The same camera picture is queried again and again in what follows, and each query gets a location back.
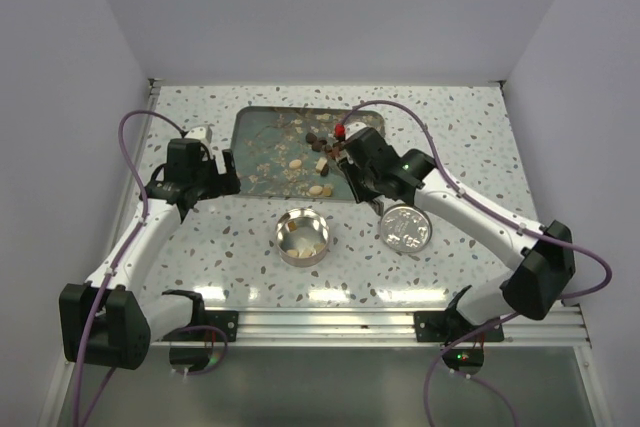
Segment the metal bowl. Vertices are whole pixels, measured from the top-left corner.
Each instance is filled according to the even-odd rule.
[[[324,217],[312,209],[293,209],[276,224],[276,246],[282,260],[296,267],[311,267],[327,255],[329,225]],[[294,257],[289,250],[314,252],[310,257]]]

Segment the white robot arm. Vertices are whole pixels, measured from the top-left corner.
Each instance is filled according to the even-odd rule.
[[[557,221],[545,227],[521,217],[454,179],[462,191],[520,228],[505,226],[455,192],[431,157],[416,149],[400,157],[375,129],[358,127],[346,133],[344,150],[349,159],[338,162],[356,202],[385,196],[436,214],[482,243],[513,271],[458,292],[433,328],[453,341],[488,320],[514,312],[543,319],[575,273],[573,253],[523,231],[571,242],[570,230]]]
[[[206,322],[202,297],[189,291],[171,290],[145,305],[137,296],[149,270],[169,237],[180,227],[196,202],[240,192],[233,154],[222,152],[225,173],[219,173],[210,148],[209,127],[190,130],[173,139],[167,162],[156,169],[146,185],[148,215],[139,227],[143,204],[104,262],[82,285],[67,284],[59,298],[65,356],[75,361],[82,331],[98,287],[111,273],[87,344],[86,362],[109,367],[137,368],[151,342],[188,325]],[[157,175],[164,170],[163,180]],[[137,236],[111,272],[113,260],[131,232]]]

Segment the round metal lid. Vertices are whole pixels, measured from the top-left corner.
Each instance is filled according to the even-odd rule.
[[[380,238],[398,252],[419,252],[431,239],[431,220],[420,209],[394,205],[380,219]]]

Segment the terrazzo surface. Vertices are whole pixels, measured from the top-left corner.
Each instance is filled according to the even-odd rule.
[[[184,128],[213,126],[214,151],[230,146],[236,114],[251,105],[349,108],[387,99],[409,106],[429,125],[446,166],[464,183],[506,208],[535,218],[520,157],[498,87],[165,86],[157,111]],[[429,152],[404,113],[376,107],[386,139],[402,155]],[[175,131],[153,119],[140,163],[142,178],[164,162]],[[132,215],[136,198],[127,208]],[[311,206],[331,228],[330,251],[314,267],[283,262],[274,226],[287,210]],[[441,308],[468,284],[506,268],[474,239],[430,215],[433,237],[421,252],[401,255],[378,235],[366,204],[312,199],[226,197],[198,204],[165,245],[146,279],[141,302],[166,289],[196,290],[209,306]]]

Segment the tray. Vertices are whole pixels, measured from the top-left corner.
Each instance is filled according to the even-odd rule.
[[[326,157],[314,152],[305,135],[334,142],[333,129],[348,110],[303,107],[245,107],[236,116],[231,149],[242,183],[241,194],[252,197],[310,198],[314,185],[331,184],[333,195],[323,200],[352,201],[353,195],[336,163],[329,160],[329,175],[316,173],[316,162]],[[355,112],[350,121],[360,121],[384,136],[384,119],[377,112]],[[302,167],[289,169],[289,162]]]

